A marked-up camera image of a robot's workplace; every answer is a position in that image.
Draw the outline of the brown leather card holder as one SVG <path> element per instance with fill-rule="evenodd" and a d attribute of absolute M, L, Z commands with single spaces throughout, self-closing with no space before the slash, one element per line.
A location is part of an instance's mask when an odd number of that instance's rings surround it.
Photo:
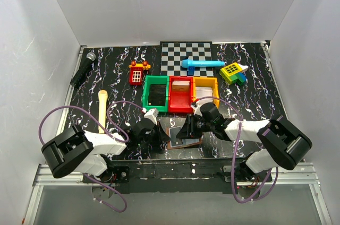
<path fill-rule="evenodd" d="M 179 147 L 176 147 L 176 148 L 169 148 L 169 147 L 168 147 L 168 144 L 167 144 L 167 148 L 170 149 L 170 150 L 171 150 L 171 149 L 188 148 L 188 147 L 195 146 L 195 145 L 199 145 L 199 144 L 202 143 L 202 138 L 200 138 L 200 139 L 181 139 L 181 140 L 182 140 L 183 144 L 180 145 Z"/>

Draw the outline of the black credit card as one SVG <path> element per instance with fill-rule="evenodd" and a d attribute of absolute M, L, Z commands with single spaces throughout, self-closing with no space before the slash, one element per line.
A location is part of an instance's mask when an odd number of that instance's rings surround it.
<path fill-rule="evenodd" d="M 176 148 L 183 144 L 182 140 L 176 137 L 180 130 L 181 130 L 180 126 L 168 129 L 168 136 L 170 138 L 170 141 L 168 142 L 169 148 Z"/>

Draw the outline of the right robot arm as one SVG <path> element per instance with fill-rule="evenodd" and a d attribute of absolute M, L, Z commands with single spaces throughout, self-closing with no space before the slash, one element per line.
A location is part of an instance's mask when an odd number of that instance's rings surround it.
<path fill-rule="evenodd" d="M 249 154 L 232 172 L 238 180 L 252 181 L 275 167 L 293 170 L 312 148 L 311 140 L 286 117 L 279 115 L 258 121 L 225 118 L 214 103 L 204 103 L 186 117 L 178 139 L 198 139 L 212 132 L 224 141 L 262 143 L 264 149 Z"/>

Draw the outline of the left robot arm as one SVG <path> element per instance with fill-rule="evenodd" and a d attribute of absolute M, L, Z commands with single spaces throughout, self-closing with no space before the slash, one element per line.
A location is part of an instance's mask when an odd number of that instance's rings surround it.
<path fill-rule="evenodd" d="M 73 125 L 44 144 L 41 152 L 54 178 L 62 178 L 75 171 L 94 175 L 100 182 L 106 183 L 112 179 L 113 170 L 107 165 L 105 156 L 120 155 L 142 142 L 162 146 L 170 141 L 161 124 L 150 119 L 142 119 L 133 125 L 127 135 L 130 139 L 124 143 L 124 137 L 119 133 L 110 137 Z"/>

